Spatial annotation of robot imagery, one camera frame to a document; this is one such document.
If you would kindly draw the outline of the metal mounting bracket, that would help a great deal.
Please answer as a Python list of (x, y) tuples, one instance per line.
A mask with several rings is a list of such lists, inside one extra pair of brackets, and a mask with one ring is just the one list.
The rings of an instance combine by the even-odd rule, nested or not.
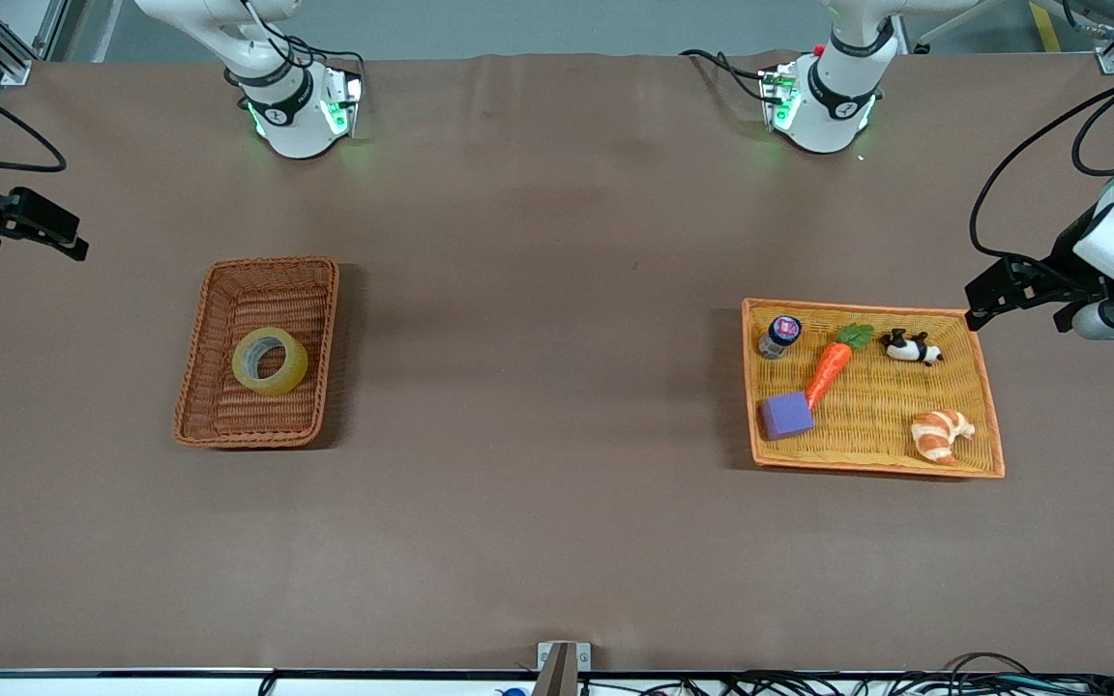
[(530, 696), (585, 696), (592, 643), (539, 643), (539, 673)]

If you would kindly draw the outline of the brown table cloth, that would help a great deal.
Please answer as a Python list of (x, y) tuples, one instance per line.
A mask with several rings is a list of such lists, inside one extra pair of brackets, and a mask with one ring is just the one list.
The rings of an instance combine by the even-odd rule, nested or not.
[[(1114, 342), (983, 331), (1000, 480), (761, 470), (740, 304), (962, 308), (996, 163), (1092, 58), (897, 61), (856, 150), (769, 136), (673, 57), (367, 71), (287, 161), (211, 65), (42, 65), (1, 102), (68, 158), (74, 263), (0, 254), (0, 668), (1114, 673)], [(173, 437), (205, 273), (340, 269), (306, 447)]]

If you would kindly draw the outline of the yellow wicker basket orange rim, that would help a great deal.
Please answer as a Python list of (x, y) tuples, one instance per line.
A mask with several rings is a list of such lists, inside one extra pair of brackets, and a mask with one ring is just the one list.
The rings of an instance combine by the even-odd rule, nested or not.
[[(782, 357), (765, 360), (758, 340), (779, 314), (800, 320), (802, 333)], [(920, 479), (1001, 479), (1007, 471), (983, 347), (962, 312), (747, 297), (740, 304), (740, 320), (747, 437), (755, 464)], [(874, 336), (856, 352), (819, 402), (813, 430), (791, 439), (765, 440), (760, 402), (776, 393), (803, 392), (819, 354), (849, 323), (874, 326)], [(928, 342), (941, 347), (945, 360), (930, 366), (890, 360), (880, 339), (892, 329), (907, 334), (928, 332)], [(913, 416), (936, 409), (955, 409), (977, 427), (973, 440), (954, 442), (959, 465), (929, 462), (913, 444)]]

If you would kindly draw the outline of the grey arm base connector box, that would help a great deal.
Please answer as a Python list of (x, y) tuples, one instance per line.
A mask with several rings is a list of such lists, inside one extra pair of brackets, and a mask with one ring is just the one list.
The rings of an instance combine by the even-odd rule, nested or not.
[(790, 133), (802, 102), (797, 61), (760, 70), (758, 88), (769, 131)]
[(335, 138), (353, 136), (362, 95), (361, 75), (331, 67), (324, 70), (321, 110)]

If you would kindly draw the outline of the toy croissant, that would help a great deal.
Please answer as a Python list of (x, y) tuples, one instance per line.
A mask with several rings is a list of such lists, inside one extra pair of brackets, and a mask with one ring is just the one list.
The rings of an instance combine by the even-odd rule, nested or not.
[(936, 409), (913, 416), (910, 431), (919, 455), (936, 464), (955, 467), (959, 461), (952, 453), (954, 442), (973, 440), (977, 427), (955, 409)]

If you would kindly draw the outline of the small bottle blue cap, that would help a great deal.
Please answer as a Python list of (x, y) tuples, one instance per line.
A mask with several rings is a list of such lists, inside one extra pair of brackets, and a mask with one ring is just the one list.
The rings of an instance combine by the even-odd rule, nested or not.
[(802, 323), (791, 314), (779, 314), (762, 330), (758, 339), (758, 352), (765, 360), (778, 360), (785, 354), (802, 333)]

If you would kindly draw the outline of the brown wicker basket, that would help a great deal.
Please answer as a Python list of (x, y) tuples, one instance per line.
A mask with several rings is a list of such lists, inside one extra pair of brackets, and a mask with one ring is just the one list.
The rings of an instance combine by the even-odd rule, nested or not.
[[(173, 437), (204, 449), (287, 449), (315, 440), (326, 414), (340, 269), (328, 256), (222, 259), (201, 283)], [(229, 361), (252, 331), (278, 327), (307, 351), (295, 391), (262, 396)]]

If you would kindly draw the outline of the clear yellowish tape roll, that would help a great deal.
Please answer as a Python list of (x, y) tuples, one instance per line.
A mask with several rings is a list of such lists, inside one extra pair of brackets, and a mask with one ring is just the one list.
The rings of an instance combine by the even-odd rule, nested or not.
[[(281, 357), (270, 374), (262, 373), (266, 357)], [(307, 351), (295, 336), (278, 327), (252, 331), (231, 353), (231, 374), (248, 391), (282, 396), (295, 391), (307, 375)]]

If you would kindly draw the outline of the purple foam cube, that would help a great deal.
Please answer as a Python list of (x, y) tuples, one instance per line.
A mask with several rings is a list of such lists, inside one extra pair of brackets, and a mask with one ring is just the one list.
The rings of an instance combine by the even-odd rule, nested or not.
[(776, 393), (760, 402), (758, 414), (765, 440), (799, 437), (813, 430), (815, 419), (803, 391)]

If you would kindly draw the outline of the toy carrot green leaves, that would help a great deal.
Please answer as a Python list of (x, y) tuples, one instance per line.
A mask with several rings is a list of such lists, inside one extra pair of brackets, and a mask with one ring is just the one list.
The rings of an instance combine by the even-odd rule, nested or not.
[(866, 323), (849, 323), (836, 332), (832, 342), (827, 344), (815, 362), (804, 396), (807, 406), (814, 413), (825, 393), (836, 383), (841, 371), (853, 360), (859, 349), (869, 344), (874, 336), (874, 326)]

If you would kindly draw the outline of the toy panda figurine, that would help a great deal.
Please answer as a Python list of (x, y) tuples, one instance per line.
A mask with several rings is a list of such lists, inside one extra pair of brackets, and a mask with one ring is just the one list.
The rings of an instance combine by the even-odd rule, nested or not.
[(903, 329), (892, 329), (881, 335), (880, 343), (890, 360), (930, 366), (942, 362), (945, 354), (928, 339), (928, 332), (906, 333)]

